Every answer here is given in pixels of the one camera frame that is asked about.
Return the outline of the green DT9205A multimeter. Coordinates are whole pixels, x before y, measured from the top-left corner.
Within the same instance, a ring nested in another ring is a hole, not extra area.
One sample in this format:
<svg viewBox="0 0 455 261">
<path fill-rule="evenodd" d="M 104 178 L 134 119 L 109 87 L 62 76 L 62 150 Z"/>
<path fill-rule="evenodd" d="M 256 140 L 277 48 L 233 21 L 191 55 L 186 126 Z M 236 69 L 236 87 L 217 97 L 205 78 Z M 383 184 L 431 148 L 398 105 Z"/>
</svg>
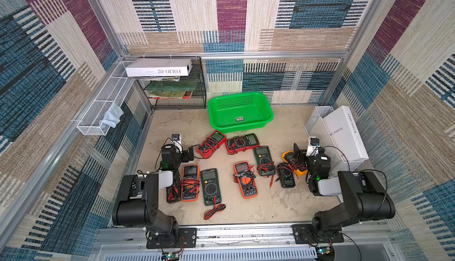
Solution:
<svg viewBox="0 0 455 261">
<path fill-rule="evenodd" d="M 222 202 L 219 176 L 217 169 L 207 169 L 200 172 L 201 189 L 205 206 L 212 206 Z"/>
</svg>

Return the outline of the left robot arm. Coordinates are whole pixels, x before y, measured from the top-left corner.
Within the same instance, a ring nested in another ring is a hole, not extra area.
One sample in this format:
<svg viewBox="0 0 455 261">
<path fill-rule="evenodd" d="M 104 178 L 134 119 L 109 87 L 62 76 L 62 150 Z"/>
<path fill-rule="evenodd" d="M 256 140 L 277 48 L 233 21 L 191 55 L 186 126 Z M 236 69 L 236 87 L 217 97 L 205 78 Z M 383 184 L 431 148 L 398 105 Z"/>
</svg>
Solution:
<svg viewBox="0 0 455 261">
<path fill-rule="evenodd" d="M 145 174 L 126 175 L 114 203 L 112 222 L 116 226 L 144 227 L 148 239 L 175 243 L 179 240 L 179 228 L 175 217 L 159 210 L 159 190 L 166 190 L 167 202 L 182 201 L 179 167 L 182 162 L 194 160 L 194 150 L 180 150 L 175 144 L 166 144 L 161 149 L 164 158 L 160 169 Z"/>
</svg>

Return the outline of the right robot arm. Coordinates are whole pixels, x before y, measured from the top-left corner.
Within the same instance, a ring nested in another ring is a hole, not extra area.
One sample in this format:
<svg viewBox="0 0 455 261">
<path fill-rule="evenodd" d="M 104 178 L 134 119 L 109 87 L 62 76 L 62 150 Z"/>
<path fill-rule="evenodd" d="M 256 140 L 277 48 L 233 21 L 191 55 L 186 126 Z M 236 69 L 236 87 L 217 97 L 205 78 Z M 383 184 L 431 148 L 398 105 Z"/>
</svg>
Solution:
<svg viewBox="0 0 455 261">
<path fill-rule="evenodd" d="M 305 162 L 312 194 L 321 197 L 341 195 L 343 199 L 340 205 L 317 212 L 311 226 L 301 231 L 302 237 L 309 243 L 343 242 L 343 227 L 395 216 L 396 208 L 388 194 L 388 186 L 381 184 L 375 175 L 376 170 L 339 171 L 330 178 L 331 158 L 323 148 L 307 152 Z"/>
</svg>

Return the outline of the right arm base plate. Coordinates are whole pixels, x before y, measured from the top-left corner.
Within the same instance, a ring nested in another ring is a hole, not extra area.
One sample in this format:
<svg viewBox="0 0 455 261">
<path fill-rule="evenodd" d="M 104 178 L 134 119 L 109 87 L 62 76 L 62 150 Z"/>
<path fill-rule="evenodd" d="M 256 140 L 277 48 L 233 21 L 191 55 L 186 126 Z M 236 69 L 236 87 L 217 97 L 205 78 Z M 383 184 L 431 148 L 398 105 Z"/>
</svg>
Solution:
<svg viewBox="0 0 455 261">
<path fill-rule="evenodd" d="M 318 246 L 322 243 L 343 243 L 344 237 L 340 230 L 317 230 L 310 224 L 293 224 L 291 226 L 296 244 Z"/>
</svg>

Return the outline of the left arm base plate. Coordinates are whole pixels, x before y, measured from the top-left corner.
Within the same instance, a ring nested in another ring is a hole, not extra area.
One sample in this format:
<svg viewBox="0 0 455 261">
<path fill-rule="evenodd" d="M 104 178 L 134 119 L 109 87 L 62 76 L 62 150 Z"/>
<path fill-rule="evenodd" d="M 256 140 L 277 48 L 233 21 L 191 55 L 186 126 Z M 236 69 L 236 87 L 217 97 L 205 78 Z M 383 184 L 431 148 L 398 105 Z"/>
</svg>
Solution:
<svg viewBox="0 0 455 261">
<path fill-rule="evenodd" d="M 197 228 L 179 228 L 177 234 L 164 234 L 153 231 L 146 233 L 147 249 L 195 248 Z"/>
</svg>

